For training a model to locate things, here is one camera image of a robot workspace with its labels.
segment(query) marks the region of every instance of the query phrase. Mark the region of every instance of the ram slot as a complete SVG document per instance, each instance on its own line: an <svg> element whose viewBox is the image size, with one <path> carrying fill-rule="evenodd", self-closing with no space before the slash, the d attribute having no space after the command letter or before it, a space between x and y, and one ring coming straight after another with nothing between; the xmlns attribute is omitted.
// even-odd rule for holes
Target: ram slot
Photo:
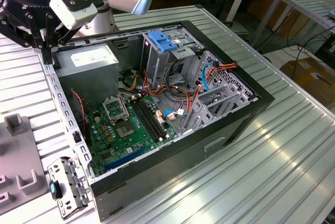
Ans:
<svg viewBox="0 0 335 224"><path fill-rule="evenodd" d="M158 141L159 138L164 138L165 134L156 119L152 116L151 111L141 100L130 102L137 116L140 118L146 130L149 132L153 141Z"/></svg>

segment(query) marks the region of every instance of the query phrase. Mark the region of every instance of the motherboard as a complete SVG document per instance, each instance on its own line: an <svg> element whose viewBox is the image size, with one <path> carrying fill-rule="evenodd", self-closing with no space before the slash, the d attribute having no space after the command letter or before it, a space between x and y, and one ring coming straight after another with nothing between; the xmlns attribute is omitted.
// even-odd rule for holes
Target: motherboard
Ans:
<svg viewBox="0 0 335 224"><path fill-rule="evenodd" d="M88 147L95 175L177 138L171 123L160 115L149 95L136 100L113 98L87 113L91 136Z"/></svg>

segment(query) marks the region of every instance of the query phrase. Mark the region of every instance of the chipset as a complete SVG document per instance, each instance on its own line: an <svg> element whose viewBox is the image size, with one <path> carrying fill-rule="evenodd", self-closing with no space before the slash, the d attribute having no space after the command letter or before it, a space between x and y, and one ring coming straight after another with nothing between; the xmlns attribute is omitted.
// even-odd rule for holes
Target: chipset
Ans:
<svg viewBox="0 0 335 224"><path fill-rule="evenodd" d="M117 133L120 138L124 138L126 136L132 135L135 133L134 128L132 127L129 121L124 121L115 126Z"/></svg>

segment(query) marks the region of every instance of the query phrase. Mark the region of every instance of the gray fixture block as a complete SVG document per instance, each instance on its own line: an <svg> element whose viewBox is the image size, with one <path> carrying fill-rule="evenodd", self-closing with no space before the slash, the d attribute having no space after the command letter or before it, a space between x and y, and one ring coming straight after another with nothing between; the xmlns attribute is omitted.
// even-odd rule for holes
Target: gray fixture block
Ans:
<svg viewBox="0 0 335 224"><path fill-rule="evenodd" d="M13 114L0 124L0 215L48 191L27 117Z"/></svg>
<svg viewBox="0 0 335 224"><path fill-rule="evenodd" d="M11 180L5 174L0 175L0 189L8 186L10 183L12 183Z"/></svg>
<svg viewBox="0 0 335 224"><path fill-rule="evenodd" d="M26 130L25 123L19 114L5 117L5 125L11 136L18 135Z"/></svg>
<svg viewBox="0 0 335 224"><path fill-rule="evenodd" d="M14 201L14 197L9 192L0 194L0 207L8 206Z"/></svg>
<svg viewBox="0 0 335 224"><path fill-rule="evenodd" d="M24 180L20 175L16 175L17 188L23 191L25 195L38 191L40 188L40 178L34 169L31 169L31 176L32 181L29 182L30 178Z"/></svg>

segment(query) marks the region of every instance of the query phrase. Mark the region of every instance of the expansion slot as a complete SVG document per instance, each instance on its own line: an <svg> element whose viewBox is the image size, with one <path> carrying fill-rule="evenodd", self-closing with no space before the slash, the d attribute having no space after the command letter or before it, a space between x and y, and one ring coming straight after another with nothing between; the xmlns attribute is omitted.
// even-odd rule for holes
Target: expansion slot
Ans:
<svg viewBox="0 0 335 224"><path fill-rule="evenodd" d="M123 158L121 158L117 161L114 161L111 164L105 165L105 170L108 171L110 169L116 168L116 167L118 167L118 166L120 166L120 165L122 165L122 164L140 156L145 148L146 148L146 146L142 147L141 149L137 150L136 152L133 152L130 155L127 155L127 156L125 156L125 157L123 157Z"/></svg>

